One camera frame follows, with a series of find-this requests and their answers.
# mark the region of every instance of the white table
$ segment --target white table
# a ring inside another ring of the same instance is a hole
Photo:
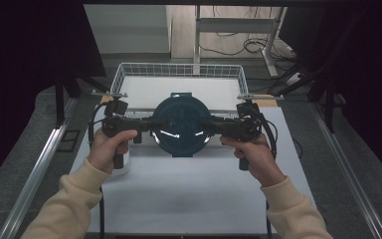
[[[148,97],[141,104],[145,101],[154,104],[153,97],[158,96]],[[129,100],[131,105],[138,106],[133,97]],[[279,130],[277,162],[280,168],[301,193],[312,199],[282,109],[262,108],[261,111]],[[97,120],[103,117],[102,112],[100,109]],[[87,135],[72,170],[89,154]],[[143,133],[143,141],[152,142],[149,133]],[[155,143],[132,144],[130,171],[127,174],[122,174],[122,169],[114,172],[102,186],[105,231],[129,235],[267,233],[266,199],[260,184],[248,171],[239,170],[232,148],[221,145],[217,137],[210,141],[188,158],[173,158]],[[98,207],[92,210],[89,231],[99,232]]]

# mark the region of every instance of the hand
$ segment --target hand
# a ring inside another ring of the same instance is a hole
[[[126,130],[114,137],[107,137],[100,128],[95,133],[95,140],[89,154],[89,163],[101,171],[112,173],[114,153],[126,154],[128,141],[136,136],[136,130]]]
[[[225,136],[221,136],[220,141],[224,145],[234,147],[234,155],[237,158],[247,158],[250,163],[248,165],[249,172],[262,186],[273,186],[286,179],[272,156],[264,134],[260,134],[251,142],[239,141]]]

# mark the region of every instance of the black controller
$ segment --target black controller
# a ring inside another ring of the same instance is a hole
[[[257,104],[252,101],[237,104],[237,112],[238,118],[236,119],[212,117],[200,120],[200,126],[212,134],[221,134],[242,141],[255,140],[264,127],[271,143],[272,154],[276,157],[276,143],[273,140],[272,131]],[[240,158],[239,168],[241,170],[248,170],[248,165],[249,162],[245,157]]]
[[[141,143],[144,131],[161,130],[170,124],[169,119],[153,119],[152,117],[143,119],[126,118],[124,114],[128,103],[117,98],[104,105],[106,109],[104,111],[105,118],[101,120],[102,131],[109,137],[115,136],[124,130],[135,129],[138,135],[133,139],[133,142]],[[238,118],[236,119],[211,116],[209,119],[200,119],[199,126],[202,130],[207,131],[209,135],[221,134],[243,141],[256,139],[262,133],[263,127],[270,140],[272,153],[276,157],[276,143],[272,131],[257,104],[252,103],[252,101],[237,104],[237,112]],[[114,168],[123,168],[123,155],[116,154],[113,160]],[[246,158],[241,158],[239,168],[248,170],[248,164]]]

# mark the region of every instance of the wall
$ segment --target wall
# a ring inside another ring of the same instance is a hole
[[[85,5],[101,54],[169,53],[166,6]]]

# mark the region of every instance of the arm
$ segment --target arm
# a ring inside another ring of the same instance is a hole
[[[60,179],[60,190],[49,198],[22,238],[83,238],[90,225],[90,209],[101,199],[100,186],[113,171],[113,155],[126,153],[135,130],[107,138],[95,134],[92,151],[74,173]]]
[[[269,219],[281,237],[332,238],[309,198],[300,194],[279,169],[263,134],[252,142],[223,136],[221,142],[234,147],[237,158],[246,157],[249,161],[249,172],[262,185],[270,204]]]

